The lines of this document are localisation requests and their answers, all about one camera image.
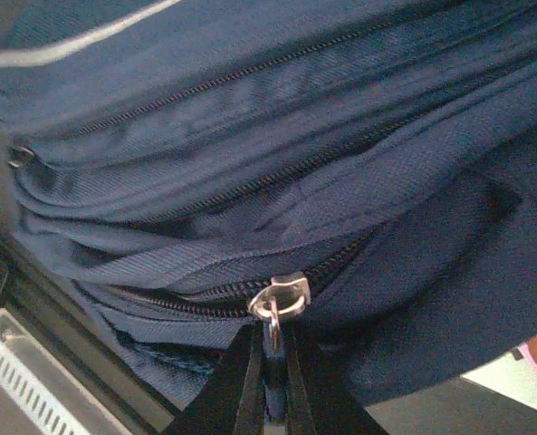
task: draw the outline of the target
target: blue bag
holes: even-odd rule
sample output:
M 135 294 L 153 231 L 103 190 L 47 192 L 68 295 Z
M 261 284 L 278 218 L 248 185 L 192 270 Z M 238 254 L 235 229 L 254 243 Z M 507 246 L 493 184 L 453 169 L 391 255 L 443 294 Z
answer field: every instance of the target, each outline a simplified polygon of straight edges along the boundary
M 0 130 L 15 236 L 174 401 L 278 283 L 363 405 L 537 333 L 536 0 L 35 0 Z

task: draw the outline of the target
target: zipper pull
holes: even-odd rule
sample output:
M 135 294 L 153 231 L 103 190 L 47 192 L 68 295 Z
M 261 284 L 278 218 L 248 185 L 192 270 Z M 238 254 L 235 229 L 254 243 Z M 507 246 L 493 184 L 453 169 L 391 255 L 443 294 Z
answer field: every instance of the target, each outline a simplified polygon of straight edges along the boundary
M 270 324 L 273 348 L 279 350 L 280 323 L 300 314 L 311 304 L 311 287 L 302 272 L 273 276 L 272 284 L 260 291 L 248 304 L 248 312 Z

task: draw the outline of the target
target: silver zipper pull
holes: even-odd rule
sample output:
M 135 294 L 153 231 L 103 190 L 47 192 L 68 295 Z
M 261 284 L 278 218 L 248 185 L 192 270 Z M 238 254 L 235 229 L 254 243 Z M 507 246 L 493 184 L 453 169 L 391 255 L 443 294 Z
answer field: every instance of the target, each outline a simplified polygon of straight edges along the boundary
M 280 324 L 300 315 L 311 304 L 311 287 L 302 272 L 274 276 L 271 281 L 250 301 L 248 311 L 270 324 L 273 348 L 278 350 Z

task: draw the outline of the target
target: blue fabric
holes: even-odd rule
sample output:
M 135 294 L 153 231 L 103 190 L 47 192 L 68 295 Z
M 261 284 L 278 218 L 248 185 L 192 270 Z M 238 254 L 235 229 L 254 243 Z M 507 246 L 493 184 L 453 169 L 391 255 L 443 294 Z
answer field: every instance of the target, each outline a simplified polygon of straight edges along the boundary
M 185 0 L 59 62 L 0 70 L 0 128 L 36 155 L 13 173 L 16 237 L 168 397 L 191 401 L 213 364 L 162 343 L 225 349 L 252 319 L 132 303 L 105 285 L 193 294 L 306 270 L 370 233 L 300 319 L 363 404 L 537 333 L 537 2 L 440 2 L 422 16 L 425 2 L 334 4 Z M 9 46 L 26 41 L 26 18 Z M 363 35 L 55 136 L 353 28 Z M 302 177 L 141 223 L 393 123 Z

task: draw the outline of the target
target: metal zipper slider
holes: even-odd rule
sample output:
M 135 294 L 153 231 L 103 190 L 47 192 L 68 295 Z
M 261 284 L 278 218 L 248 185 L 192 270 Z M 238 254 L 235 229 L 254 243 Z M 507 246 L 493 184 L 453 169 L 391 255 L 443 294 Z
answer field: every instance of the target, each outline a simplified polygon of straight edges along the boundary
M 275 351 L 280 344 L 280 323 L 300 315 L 311 304 L 311 287 L 302 272 L 274 276 L 272 284 L 248 304 L 248 312 L 270 324 L 270 337 Z

